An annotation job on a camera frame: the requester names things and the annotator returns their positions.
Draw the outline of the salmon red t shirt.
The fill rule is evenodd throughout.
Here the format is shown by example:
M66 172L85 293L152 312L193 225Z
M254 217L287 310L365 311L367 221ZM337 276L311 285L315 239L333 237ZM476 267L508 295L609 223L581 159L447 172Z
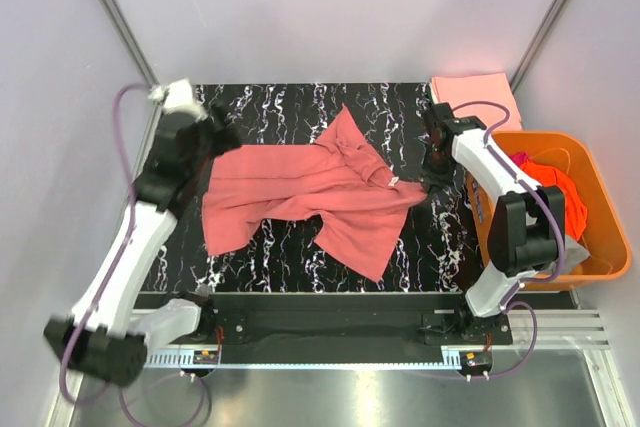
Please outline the salmon red t shirt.
M314 242L378 282L411 207L426 193L394 174L342 108L311 144L244 145L213 162L202 200L209 255L245 247L262 221L319 216Z

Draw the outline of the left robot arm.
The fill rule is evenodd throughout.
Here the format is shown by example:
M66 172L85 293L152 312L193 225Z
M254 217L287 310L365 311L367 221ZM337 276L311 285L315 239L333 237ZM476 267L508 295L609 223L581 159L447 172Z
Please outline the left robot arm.
M157 253L197 197L206 168L240 145L221 105L163 110L131 185L133 200L96 277L67 316L51 317L44 328L60 362L61 387L70 371L128 387L149 353L181 337L213 331L213 304L202 294L182 293L137 321L131 317Z

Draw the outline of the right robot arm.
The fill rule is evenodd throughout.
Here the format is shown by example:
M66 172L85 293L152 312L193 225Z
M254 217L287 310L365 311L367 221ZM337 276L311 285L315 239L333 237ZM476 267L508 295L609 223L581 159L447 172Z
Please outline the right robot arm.
M557 186L544 187L525 174L504 153L492 132L504 125L509 110L496 102L504 118L492 127L476 116L457 117L447 103L436 104L423 114L427 142L422 175L432 194L453 183L457 166L477 182L493 205L487 235L488 264L463 297L460 323L495 320L508 310L509 301L528 282L540 282L538 273L550 264L564 266L565 197Z

